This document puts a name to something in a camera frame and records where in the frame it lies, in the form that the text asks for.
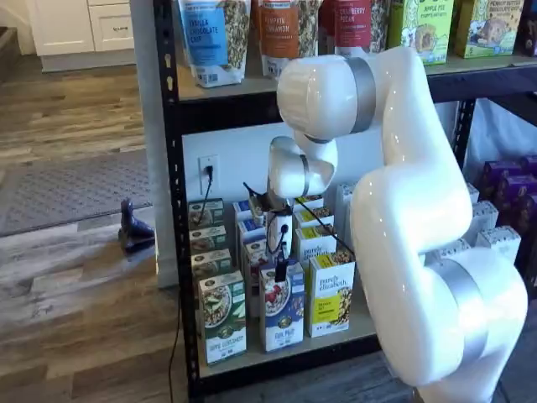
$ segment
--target gray rug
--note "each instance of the gray rug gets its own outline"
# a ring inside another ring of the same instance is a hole
[[[10,170],[0,185],[0,237],[150,203],[145,150]]]

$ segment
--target green cereal box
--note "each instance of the green cereal box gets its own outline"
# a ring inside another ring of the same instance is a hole
[[[465,58],[511,55],[524,0],[462,0],[455,52]]]
[[[426,65],[446,63],[453,0],[393,0],[388,47],[416,49]]]

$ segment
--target metal shelf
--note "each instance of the metal shelf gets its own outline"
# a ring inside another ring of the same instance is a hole
[[[355,320],[355,330],[345,334],[305,340],[303,345],[263,357],[254,344],[235,361],[210,368],[203,364],[196,335],[181,138],[193,133],[277,123],[281,118],[276,105],[276,83],[256,75],[255,65],[251,63],[241,85],[211,90],[193,86],[188,69],[181,61],[177,63],[182,52],[176,52],[172,0],[153,0],[153,5],[189,397],[203,398],[254,381],[379,350],[377,337],[369,328],[372,324],[367,325],[370,319],[364,313],[361,322]],[[452,56],[445,65],[427,67],[427,74],[435,102],[464,101],[459,108],[454,146],[460,163],[466,153],[476,97],[537,91],[537,60],[518,55],[479,60]]]

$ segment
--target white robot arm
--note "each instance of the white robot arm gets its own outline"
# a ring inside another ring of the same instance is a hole
[[[351,229],[383,351],[427,403],[489,402],[527,294],[513,265],[490,249],[420,262],[464,234],[472,204],[418,55],[395,48],[367,59],[294,60],[278,104],[296,138],[271,145],[268,188],[283,199],[323,192],[337,168],[334,138],[382,124],[384,167],[358,182]]]

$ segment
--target cabinet drawer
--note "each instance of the cabinet drawer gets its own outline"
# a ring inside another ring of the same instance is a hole
[[[112,4],[128,4],[128,0],[88,0],[90,6],[108,6]]]
[[[91,6],[91,28],[95,50],[133,49],[133,23],[128,4]]]

